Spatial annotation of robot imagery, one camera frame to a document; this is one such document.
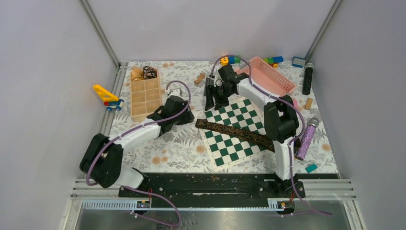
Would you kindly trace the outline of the blue grey toy brick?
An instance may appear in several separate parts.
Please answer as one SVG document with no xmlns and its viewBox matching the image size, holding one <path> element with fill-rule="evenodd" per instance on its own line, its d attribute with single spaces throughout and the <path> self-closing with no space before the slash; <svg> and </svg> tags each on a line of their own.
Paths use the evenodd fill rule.
<svg viewBox="0 0 406 230">
<path fill-rule="evenodd" d="M 306 60 L 301 57 L 293 57 L 292 59 L 292 66 L 298 67 L 298 68 L 303 68 L 306 64 Z"/>
</svg>

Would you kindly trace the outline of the black toy microphone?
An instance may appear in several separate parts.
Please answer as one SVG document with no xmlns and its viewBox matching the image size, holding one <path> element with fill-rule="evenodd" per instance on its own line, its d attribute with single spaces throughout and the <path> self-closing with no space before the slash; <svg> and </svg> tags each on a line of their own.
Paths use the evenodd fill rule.
<svg viewBox="0 0 406 230">
<path fill-rule="evenodd" d="M 303 88 L 302 88 L 302 94 L 303 95 L 309 95 L 311 92 L 311 84 L 312 84 L 312 76 L 313 76 L 313 70 L 314 70 L 314 64 L 313 63 L 306 63 L 304 67 L 304 81 L 303 81 Z"/>
</svg>

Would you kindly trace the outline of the grey studded baseplate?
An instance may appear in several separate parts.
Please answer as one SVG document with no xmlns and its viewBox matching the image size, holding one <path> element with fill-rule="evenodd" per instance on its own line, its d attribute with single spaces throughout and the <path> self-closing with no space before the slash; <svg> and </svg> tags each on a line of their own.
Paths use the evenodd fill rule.
<svg viewBox="0 0 406 230">
<path fill-rule="evenodd" d="M 211 77 L 206 77 L 204 91 L 203 91 L 204 96 L 206 96 L 206 94 L 207 94 L 207 86 L 212 85 L 212 84 L 213 84 L 213 79 Z"/>
</svg>

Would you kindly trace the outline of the small wooden rectangular block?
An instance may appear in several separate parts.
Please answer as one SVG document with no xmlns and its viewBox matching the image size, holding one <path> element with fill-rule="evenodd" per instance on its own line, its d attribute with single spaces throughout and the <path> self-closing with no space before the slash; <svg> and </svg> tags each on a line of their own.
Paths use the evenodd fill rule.
<svg viewBox="0 0 406 230">
<path fill-rule="evenodd" d="M 312 108 L 313 101 L 314 101 L 313 98 L 307 98 L 304 109 L 310 110 Z"/>
</svg>

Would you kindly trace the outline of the black key-patterned necktie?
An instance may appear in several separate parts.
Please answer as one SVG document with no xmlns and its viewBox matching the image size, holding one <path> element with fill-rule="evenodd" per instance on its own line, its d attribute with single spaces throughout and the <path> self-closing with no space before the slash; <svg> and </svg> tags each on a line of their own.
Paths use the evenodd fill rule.
<svg viewBox="0 0 406 230">
<path fill-rule="evenodd" d="M 226 126 L 219 123 L 208 122 L 206 119 L 197 119 L 195 126 L 197 128 L 211 130 L 219 132 L 220 134 L 226 134 L 231 137 L 238 138 L 242 141 L 247 141 L 251 144 L 259 145 L 264 147 L 271 152 L 275 152 L 274 144 L 272 140 L 263 134 L 256 134 L 248 129 L 241 129 L 233 126 Z"/>
</svg>

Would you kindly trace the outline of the small wooden arch block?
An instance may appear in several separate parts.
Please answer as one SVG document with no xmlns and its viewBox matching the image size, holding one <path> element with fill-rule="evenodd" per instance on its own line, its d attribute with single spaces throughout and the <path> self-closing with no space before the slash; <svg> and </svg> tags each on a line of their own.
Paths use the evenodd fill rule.
<svg viewBox="0 0 406 230">
<path fill-rule="evenodd" d="M 199 76 L 194 80 L 195 85 L 199 85 L 205 79 L 205 73 L 201 72 Z"/>
</svg>

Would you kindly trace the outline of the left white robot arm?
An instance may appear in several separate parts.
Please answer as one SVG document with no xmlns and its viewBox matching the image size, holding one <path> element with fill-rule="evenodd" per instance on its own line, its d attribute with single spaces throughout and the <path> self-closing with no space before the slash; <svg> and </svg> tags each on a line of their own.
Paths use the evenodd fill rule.
<svg viewBox="0 0 406 230">
<path fill-rule="evenodd" d="M 86 174 L 86 184 L 102 188 L 130 187 L 135 196 L 146 195 L 149 185 L 143 181 L 143 174 L 135 168 L 122 167 L 124 153 L 162 136 L 174 126 L 191 123 L 194 116 L 189 104 L 189 101 L 171 95 L 139 125 L 110 137 L 101 133 L 95 135 L 79 165 Z"/>
</svg>

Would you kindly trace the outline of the yellow toy ladder vehicle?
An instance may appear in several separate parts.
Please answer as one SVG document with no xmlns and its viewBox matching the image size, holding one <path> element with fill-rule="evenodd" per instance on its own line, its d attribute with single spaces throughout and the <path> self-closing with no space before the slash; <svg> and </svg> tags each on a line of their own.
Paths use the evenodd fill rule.
<svg viewBox="0 0 406 230">
<path fill-rule="evenodd" d="M 106 110 L 111 112 L 113 110 L 121 111 L 124 106 L 124 100 L 120 99 L 118 96 L 112 94 L 110 91 L 106 90 L 102 86 L 96 84 L 93 85 L 93 90 L 103 101 L 103 105 Z"/>
</svg>

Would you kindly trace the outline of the rolled golden tie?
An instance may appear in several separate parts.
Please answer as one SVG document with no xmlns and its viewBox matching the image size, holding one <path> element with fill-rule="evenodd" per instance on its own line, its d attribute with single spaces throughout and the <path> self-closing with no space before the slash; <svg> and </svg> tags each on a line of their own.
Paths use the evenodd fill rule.
<svg viewBox="0 0 406 230">
<path fill-rule="evenodd" d="M 143 80 L 144 80 L 144 72 L 142 69 L 133 69 L 131 71 L 131 82 Z"/>
</svg>

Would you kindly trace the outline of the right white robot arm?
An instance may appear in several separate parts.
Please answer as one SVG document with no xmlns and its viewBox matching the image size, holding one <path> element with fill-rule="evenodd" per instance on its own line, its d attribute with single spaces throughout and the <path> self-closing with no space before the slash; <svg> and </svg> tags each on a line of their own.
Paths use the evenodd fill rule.
<svg viewBox="0 0 406 230">
<path fill-rule="evenodd" d="M 249 99 L 264 112 L 266 135 L 272 140 L 276 157 L 276 175 L 281 179 L 275 183 L 275 193 L 287 197 L 293 192 L 289 180 L 294 176 L 293 146 L 299 127 L 299 120 L 293 100 L 290 96 L 274 96 L 271 92 L 253 81 L 250 73 L 236 73 L 231 65 L 223 66 L 218 71 L 222 84 L 213 83 L 205 86 L 205 110 L 218 110 L 229 105 L 231 95 L 240 95 Z"/>
</svg>

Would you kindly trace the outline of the rolled floral black tie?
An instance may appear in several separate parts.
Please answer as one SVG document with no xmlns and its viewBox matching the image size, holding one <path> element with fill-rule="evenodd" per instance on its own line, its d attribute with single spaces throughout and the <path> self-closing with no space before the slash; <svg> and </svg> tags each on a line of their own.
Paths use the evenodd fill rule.
<svg viewBox="0 0 406 230">
<path fill-rule="evenodd" d="M 143 78 L 145 80 L 157 78 L 157 71 L 152 66 L 143 67 Z"/>
</svg>

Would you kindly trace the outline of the multicolour toy brick train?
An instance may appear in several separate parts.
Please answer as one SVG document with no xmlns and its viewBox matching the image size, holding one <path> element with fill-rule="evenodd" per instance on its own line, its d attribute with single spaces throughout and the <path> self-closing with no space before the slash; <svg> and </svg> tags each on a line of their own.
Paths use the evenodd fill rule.
<svg viewBox="0 0 406 230">
<path fill-rule="evenodd" d="M 279 63 L 282 63 L 284 61 L 282 56 L 277 56 L 277 57 L 268 57 L 268 58 L 263 58 L 267 64 L 269 64 L 273 68 L 277 68 Z"/>
</svg>

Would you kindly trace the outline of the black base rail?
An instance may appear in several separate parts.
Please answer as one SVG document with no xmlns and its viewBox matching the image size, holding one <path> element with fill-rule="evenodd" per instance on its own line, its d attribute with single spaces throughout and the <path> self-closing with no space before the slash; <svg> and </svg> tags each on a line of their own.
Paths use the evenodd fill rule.
<svg viewBox="0 0 406 230">
<path fill-rule="evenodd" d="M 145 173 L 139 190 L 161 195 L 177 208 L 260 208 L 269 198 L 291 197 L 275 174 Z"/>
</svg>

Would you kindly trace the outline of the wooden compartment box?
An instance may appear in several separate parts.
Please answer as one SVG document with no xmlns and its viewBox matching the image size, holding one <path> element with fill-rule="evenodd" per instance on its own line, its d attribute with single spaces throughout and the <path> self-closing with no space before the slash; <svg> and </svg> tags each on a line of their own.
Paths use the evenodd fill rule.
<svg viewBox="0 0 406 230">
<path fill-rule="evenodd" d="M 133 69 L 143 70 L 137 66 L 133 66 Z M 161 96 L 164 91 L 161 89 L 158 69 L 156 71 L 157 78 L 130 83 L 130 117 L 135 122 L 143 121 L 162 105 Z"/>
</svg>

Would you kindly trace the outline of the yellow round toy block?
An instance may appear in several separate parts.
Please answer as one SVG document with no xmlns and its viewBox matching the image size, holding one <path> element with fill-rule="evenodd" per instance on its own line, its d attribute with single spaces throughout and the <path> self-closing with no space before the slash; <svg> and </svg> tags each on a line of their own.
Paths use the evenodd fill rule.
<svg viewBox="0 0 406 230">
<path fill-rule="evenodd" d="M 221 58 L 221 59 L 220 59 L 220 64 L 221 64 L 222 66 L 228 65 L 228 64 L 229 64 L 229 58 L 228 58 L 228 56 L 225 56 L 225 57 Z"/>
</svg>

